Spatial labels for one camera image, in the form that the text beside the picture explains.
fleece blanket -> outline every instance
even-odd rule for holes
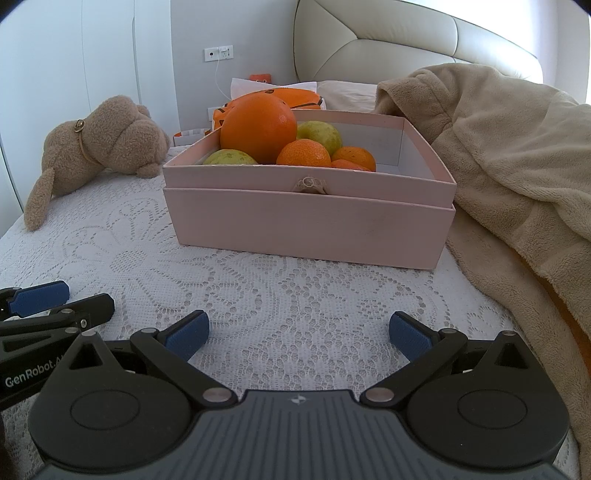
[[[453,63],[380,83],[375,112],[406,117],[456,179],[450,250],[522,327],[591,480],[591,106]]]

power outlet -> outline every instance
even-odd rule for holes
[[[224,47],[218,47],[220,60],[229,60],[234,58],[234,47],[232,45],[226,45]]]
[[[219,47],[206,48],[204,51],[205,61],[218,61],[220,59]]]

lace pattern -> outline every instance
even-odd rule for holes
[[[429,272],[181,246],[163,184],[161,176],[103,173],[54,199],[39,231],[27,232],[21,218],[0,239],[0,286],[64,280],[71,300],[109,293],[115,315],[98,328],[109,340],[203,309],[210,339],[190,361],[239,395],[247,388],[358,395],[407,362],[388,342],[395,310],[470,338],[515,329],[511,314],[467,281],[447,249]],[[42,464],[27,430],[33,401],[3,413],[19,479]],[[556,465],[580,478],[571,433]]]

stuffed animal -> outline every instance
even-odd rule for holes
[[[145,179],[157,176],[169,146],[148,109],[122,95],[105,100],[84,120],[58,125],[43,144],[41,177],[25,206],[25,226],[37,230],[52,196],[79,189],[106,168]]]

green apple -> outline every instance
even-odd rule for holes
[[[308,138],[322,144],[328,150],[331,157],[333,153],[343,146],[340,133],[333,125],[315,120],[299,125],[297,128],[297,138],[298,140],[300,138]]]
[[[247,153],[223,148],[209,155],[203,165],[258,165],[258,163]]]

